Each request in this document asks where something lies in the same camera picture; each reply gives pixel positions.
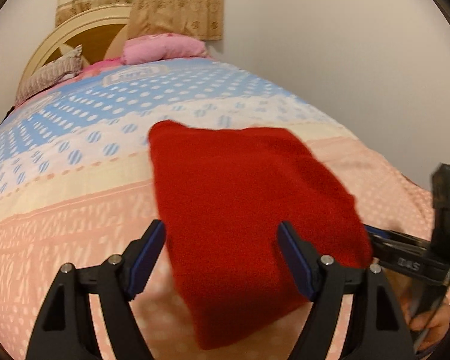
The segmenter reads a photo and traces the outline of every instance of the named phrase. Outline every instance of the pink pillow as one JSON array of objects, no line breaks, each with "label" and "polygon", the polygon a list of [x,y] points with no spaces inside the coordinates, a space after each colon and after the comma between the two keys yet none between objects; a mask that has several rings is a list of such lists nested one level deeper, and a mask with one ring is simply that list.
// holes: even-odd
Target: pink pillow
[{"label": "pink pillow", "polygon": [[205,43],[185,35],[165,33],[129,39],[123,47],[121,61],[138,65],[161,59],[206,57]]},{"label": "pink pillow", "polygon": [[122,66],[122,63],[120,62],[120,57],[113,59],[104,59],[103,61],[91,64],[87,67],[84,67],[81,73],[86,73],[87,71],[93,71],[96,69],[116,68],[117,66]]}]

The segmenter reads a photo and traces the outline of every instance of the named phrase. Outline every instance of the red fabric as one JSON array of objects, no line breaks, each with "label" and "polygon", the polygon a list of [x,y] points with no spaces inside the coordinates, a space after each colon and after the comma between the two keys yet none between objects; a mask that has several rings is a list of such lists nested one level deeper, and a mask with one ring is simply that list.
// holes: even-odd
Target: red fabric
[{"label": "red fabric", "polygon": [[281,221],[346,266],[370,263],[354,198],[287,130],[164,121],[149,141],[176,289],[203,349],[239,341],[306,301],[276,242]]}]

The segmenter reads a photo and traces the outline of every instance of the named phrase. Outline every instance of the black device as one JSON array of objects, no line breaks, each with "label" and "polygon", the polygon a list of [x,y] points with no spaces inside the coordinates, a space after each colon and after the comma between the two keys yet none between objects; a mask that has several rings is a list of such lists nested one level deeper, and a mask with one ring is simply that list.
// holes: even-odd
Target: black device
[{"label": "black device", "polygon": [[[344,294],[354,294],[342,360],[413,360],[412,335],[383,267],[424,284],[418,309],[450,285],[450,166],[433,178],[436,224],[432,241],[366,226],[379,263],[346,268],[332,256],[320,256],[301,240],[291,223],[282,222],[277,242],[301,294],[313,301],[308,320],[289,360],[324,360],[335,332]],[[142,292],[166,239],[154,220],[141,239],[122,255],[101,265],[61,266],[30,338],[26,360],[100,360],[88,294],[98,294],[117,360],[153,360],[128,304]],[[430,360],[450,360],[450,330]]]}]

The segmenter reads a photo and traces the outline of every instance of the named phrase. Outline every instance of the striped pillow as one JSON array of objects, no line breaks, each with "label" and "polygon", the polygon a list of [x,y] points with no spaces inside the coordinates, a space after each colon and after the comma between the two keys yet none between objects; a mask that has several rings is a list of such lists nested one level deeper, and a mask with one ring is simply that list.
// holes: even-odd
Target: striped pillow
[{"label": "striped pillow", "polygon": [[58,84],[65,76],[74,77],[82,70],[82,46],[65,54],[56,61],[38,69],[21,83],[15,97],[15,107],[25,103],[37,93]]}]

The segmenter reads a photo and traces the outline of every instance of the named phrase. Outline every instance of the blue polka dot fabric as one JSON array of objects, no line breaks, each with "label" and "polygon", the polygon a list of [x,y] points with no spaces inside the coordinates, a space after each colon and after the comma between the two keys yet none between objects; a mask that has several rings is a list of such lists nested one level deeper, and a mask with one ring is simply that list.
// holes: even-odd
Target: blue polka dot fabric
[{"label": "blue polka dot fabric", "polygon": [[112,71],[45,92],[0,126],[0,195],[43,175],[146,149],[161,120],[202,128],[336,123],[269,81],[204,58]]}]

